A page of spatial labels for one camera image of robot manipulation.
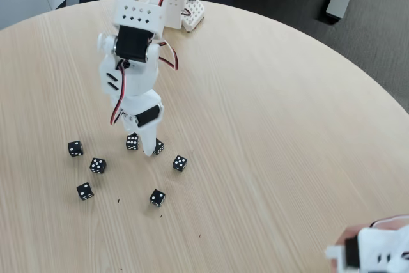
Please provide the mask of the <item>person's hand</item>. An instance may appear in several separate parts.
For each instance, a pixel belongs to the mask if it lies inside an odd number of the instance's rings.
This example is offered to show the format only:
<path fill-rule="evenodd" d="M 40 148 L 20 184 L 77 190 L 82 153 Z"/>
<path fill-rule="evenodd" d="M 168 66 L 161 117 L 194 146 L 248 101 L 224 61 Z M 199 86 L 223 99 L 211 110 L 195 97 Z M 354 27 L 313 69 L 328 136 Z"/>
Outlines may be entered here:
<path fill-rule="evenodd" d="M 394 217 L 387 217 L 375 222 L 358 224 L 347 227 L 341 236 L 335 242 L 336 246 L 343 246 L 346 239 L 353 238 L 358 235 L 362 228 L 378 228 L 383 230 L 398 230 L 408 225 L 408 214 L 396 215 Z"/>

